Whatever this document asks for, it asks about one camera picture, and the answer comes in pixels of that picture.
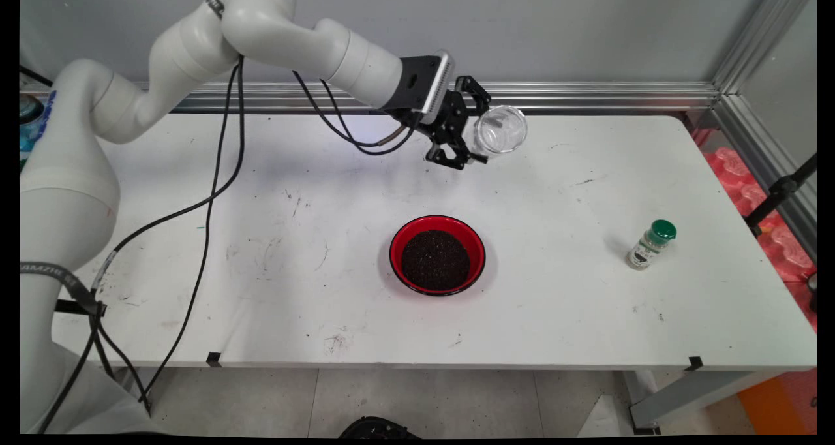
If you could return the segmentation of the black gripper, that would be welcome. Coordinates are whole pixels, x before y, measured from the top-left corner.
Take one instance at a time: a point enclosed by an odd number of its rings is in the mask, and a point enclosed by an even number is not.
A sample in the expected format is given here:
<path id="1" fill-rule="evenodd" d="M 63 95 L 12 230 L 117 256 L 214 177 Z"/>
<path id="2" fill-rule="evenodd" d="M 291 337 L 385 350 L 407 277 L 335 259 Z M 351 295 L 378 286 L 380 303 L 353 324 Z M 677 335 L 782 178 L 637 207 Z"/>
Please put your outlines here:
<path id="1" fill-rule="evenodd" d="M 489 111 L 492 97 L 472 76 L 458 76 L 455 90 L 446 91 L 438 114 L 429 124 L 420 122 L 416 129 L 431 142 L 426 161 L 453 170 L 463 170 L 471 162 L 486 164 L 489 157 L 470 151 L 463 139 L 468 109 L 463 95 L 474 101 L 472 115 L 481 117 Z"/>

